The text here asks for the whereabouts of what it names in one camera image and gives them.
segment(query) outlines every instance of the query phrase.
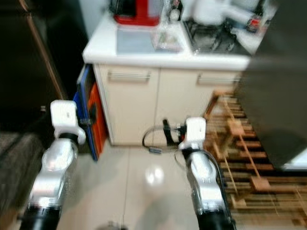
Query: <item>white countertop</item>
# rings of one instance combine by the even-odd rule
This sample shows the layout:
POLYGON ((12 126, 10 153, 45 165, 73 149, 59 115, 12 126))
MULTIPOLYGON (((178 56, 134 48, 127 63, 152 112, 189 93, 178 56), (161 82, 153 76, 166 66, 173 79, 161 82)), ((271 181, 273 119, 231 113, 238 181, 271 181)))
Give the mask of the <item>white countertop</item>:
POLYGON ((183 51, 180 53, 118 55, 117 28, 118 24, 109 13, 106 13, 83 51, 85 63, 243 71, 250 61, 250 57, 243 55, 193 54, 181 23, 173 24, 168 28, 169 31, 178 35, 183 46, 183 51))

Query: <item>cabinet door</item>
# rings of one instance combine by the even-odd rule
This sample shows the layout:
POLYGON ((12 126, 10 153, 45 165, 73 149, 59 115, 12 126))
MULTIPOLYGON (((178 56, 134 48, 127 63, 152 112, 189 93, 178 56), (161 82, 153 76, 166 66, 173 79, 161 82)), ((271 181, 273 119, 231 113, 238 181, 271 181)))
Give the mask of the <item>cabinet door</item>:
MULTIPOLYGON (((232 90, 239 72, 161 69, 155 125, 167 118, 170 125, 188 116, 203 116, 214 90, 232 90)), ((154 144, 166 144, 156 132, 154 144)))
POLYGON ((112 144, 141 145, 154 125, 158 69, 100 66, 112 144))

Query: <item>wall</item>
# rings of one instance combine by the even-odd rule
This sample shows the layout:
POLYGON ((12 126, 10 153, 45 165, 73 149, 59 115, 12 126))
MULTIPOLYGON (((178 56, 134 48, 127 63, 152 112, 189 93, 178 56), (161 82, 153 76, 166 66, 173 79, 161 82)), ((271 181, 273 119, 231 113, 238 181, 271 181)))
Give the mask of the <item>wall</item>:
POLYGON ((79 0, 86 32, 91 38, 98 26, 104 9, 108 6, 109 0, 79 0))

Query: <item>cabinet handle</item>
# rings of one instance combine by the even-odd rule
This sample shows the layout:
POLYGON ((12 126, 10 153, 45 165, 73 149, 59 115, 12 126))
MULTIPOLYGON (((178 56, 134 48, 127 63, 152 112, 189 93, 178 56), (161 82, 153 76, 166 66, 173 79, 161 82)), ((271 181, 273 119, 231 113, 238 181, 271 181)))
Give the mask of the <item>cabinet handle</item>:
POLYGON ((113 72, 108 72, 107 76, 109 78, 113 79, 144 79, 144 80, 149 80, 150 79, 150 72, 146 73, 113 73, 113 72))
POLYGON ((236 76, 234 79, 229 77, 203 77, 202 74, 198 75, 198 83, 207 83, 207 84, 232 84, 240 81, 240 77, 236 76))

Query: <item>wooden rack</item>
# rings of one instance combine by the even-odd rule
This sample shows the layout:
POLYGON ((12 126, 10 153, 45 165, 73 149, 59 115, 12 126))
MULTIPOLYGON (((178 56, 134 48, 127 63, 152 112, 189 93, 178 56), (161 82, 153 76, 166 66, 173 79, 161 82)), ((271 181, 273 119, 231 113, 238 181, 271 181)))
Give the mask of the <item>wooden rack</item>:
POLYGON ((220 163, 237 221, 289 219, 307 226, 307 176, 277 172, 232 92, 214 92, 204 147, 220 163))

